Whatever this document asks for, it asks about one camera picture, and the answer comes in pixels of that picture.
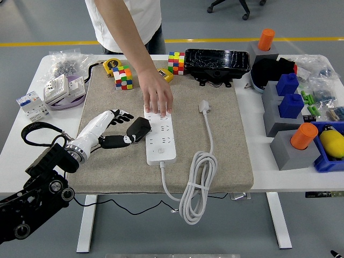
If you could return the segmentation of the person's right hand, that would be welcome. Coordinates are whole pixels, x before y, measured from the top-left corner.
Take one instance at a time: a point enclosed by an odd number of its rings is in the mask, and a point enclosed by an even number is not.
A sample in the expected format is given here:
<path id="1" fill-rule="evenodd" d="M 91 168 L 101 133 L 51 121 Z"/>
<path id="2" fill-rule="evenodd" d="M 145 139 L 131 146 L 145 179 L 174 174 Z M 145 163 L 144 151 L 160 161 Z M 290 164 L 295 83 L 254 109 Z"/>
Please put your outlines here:
<path id="1" fill-rule="evenodd" d="M 160 113 L 163 117 L 173 111 L 173 94 L 170 85 L 155 67 L 137 70 L 139 85 L 147 113 Z"/>

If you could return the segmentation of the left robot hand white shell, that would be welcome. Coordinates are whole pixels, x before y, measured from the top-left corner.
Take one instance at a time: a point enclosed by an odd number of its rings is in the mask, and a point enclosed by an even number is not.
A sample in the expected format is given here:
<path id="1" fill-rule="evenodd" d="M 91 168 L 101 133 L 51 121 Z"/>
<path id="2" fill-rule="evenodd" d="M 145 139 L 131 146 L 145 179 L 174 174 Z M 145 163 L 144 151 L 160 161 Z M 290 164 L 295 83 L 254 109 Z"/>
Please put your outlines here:
<path id="1" fill-rule="evenodd" d="M 89 157 L 91 148 L 98 144 L 99 137 L 110 125 L 128 122 L 133 118 L 133 115 L 121 109 L 104 111 L 93 118 L 69 145 L 73 150 L 81 151 L 81 154 Z"/>

